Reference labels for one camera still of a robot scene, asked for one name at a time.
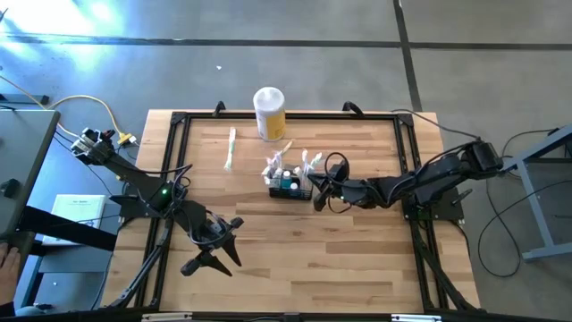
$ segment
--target person's hand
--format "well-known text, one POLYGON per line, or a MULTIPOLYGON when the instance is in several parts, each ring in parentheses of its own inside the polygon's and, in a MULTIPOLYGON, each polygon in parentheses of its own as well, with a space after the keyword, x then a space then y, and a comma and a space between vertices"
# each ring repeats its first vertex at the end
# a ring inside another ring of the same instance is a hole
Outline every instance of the person's hand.
POLYGON ((8 244, 0 244, 0 305, 10 303, 14 299, 18 285, 18 271, 20 270, 20 253, 12 247, 8 251, 8 244))

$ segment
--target desk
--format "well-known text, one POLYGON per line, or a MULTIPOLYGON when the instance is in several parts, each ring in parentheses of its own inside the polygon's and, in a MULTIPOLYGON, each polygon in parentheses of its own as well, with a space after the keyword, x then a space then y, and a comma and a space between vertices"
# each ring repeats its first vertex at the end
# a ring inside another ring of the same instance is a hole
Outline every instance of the desk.
MULTIPOLYGON (((139 168, 160 169, 171 115, 171 110, 149 111, 139 168)), ((436 120, 435 114, 425 116, 436 120)), ((424 162, 442 151, 441 135, 439 129, 420 119, 415 118, 415 127, 424 162)), ((175 147, 180 139, 175 139, 175 147)), ((265 158, 290 139, 294 143, 284 157, 288 164, 299 164, 301 151, 307 148, 310 156, 343 153, 349 159, 350 177, 400 173, 394 129, 389 123, 288 120, 283 140, 263 142, 255 120, 193 120, 185 160, 185 164, 194 165, 188 174, 189 198, 227 219, 244 219, 245 224, 236 231, 243 266, 236 267, 223 251, 217 251, 233 277, 209 268, 201 268, 191 277, 182 276, 181 266, 198 251, 176 226, 161 311, 421 312, 411 235, 401 205, 352 208, 336 215, 326 208, 315 212, 311 202, 268 197, 260 176, 265 158), (237 129, 237 139, 229 174, 223 165, 231 126, 237 129)), ((102 303, 116 299, 138 271, 148 226, 149 220, 136 219, 119 233, 102 303)), ((443 269, 478 307, 463 236, 446 222, 436 222, 435 232, 443 269)), ((433 275, 428 278, 436 302, 433 275)), ((147 294, 154 281, 152 272, 147 294)))

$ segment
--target small bottle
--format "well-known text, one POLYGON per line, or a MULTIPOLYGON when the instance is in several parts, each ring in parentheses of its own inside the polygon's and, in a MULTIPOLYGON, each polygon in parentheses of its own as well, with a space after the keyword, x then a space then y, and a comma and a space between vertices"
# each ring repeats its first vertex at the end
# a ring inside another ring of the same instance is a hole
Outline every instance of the small bottle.
POLYGON ((292 184, 292 177, 290 174, 290 171, 284 171, 282 173, 282 181, 281 181, 281 186, 283 189, 289 189, 290 185, 292 184))

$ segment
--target yellow cable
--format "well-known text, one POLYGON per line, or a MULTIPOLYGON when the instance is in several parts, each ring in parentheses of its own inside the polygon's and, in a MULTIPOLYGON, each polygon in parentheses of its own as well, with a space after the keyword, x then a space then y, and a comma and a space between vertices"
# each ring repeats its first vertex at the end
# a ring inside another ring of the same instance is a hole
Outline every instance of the yellow cable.
MULTIPOLYGON (((103 105, 105 107, 105 109, 107 110, 107 113, 109 114, 109 116, 111 117, 111 122, 114 124, 114 128, 117 130, 117 133, 119 134, 119 138, 121 139, 123 136, 125 136, 125 134, 123 132, 121 132, 119 130, 119 126, 117 126, 117 122, 115 121, 115 117, 114 114, 111 112, 111 108, 109 108, 109 106, 102 101, 101 99, 97 98, 97 97, 91 97, 89 95, 73 95, 70 97, 65 97, 60 99, 59 101, 53 103, 51 106, 49 107, 45 107, 44 105, 42 105, 40 102, 38 102, 33 96, 31 96, 31 94, 29 92, 27 92, 25 89, 21 88, 20 86, 14 84, 11 80, 6 79, 4 76, 0 75, 0 78, 7 81, 8 83, 10 83, 12 86, 14 86, 16 89, 19 89, 22 93, 24 93, 29 99, 31 99, 32 101, 34 101, 34 103, 38 104, 38 106, 40 106, 41 108, 45 109, 45 110, 53 110, 56 107, 58 107, 60 104, 62 104, 63 102, 65 102, 66 100, 69 99, 74 99, 74 98, 87 98, 87 99, 91 99, 96 101, 97 103, 100 103, 101 105, 103 105)), ((68 131, 66 128, 63 127, 63 125, 61 123, 58 123, 57 126, 60 127, 60 129, 66 133, 68 133, 71 136, 74 136, 76 138, 78 138, 79 136, 77 134, 75 134, 72 131, 68 131)))

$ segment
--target paper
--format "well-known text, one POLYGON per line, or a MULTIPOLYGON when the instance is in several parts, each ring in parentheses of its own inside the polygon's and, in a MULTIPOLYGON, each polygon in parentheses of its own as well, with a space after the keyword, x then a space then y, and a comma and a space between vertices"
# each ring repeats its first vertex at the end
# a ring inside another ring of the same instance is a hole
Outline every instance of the paper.
MULTIPOLYGON (((82 221, 80 224, 99 228, 104 204, 105 196, 103 195, 57 195, 52 214, 74 222, 82 221)), ((44 236, 43 243, 44 245, 77 245, 75 242, 51 236, 44 236)))

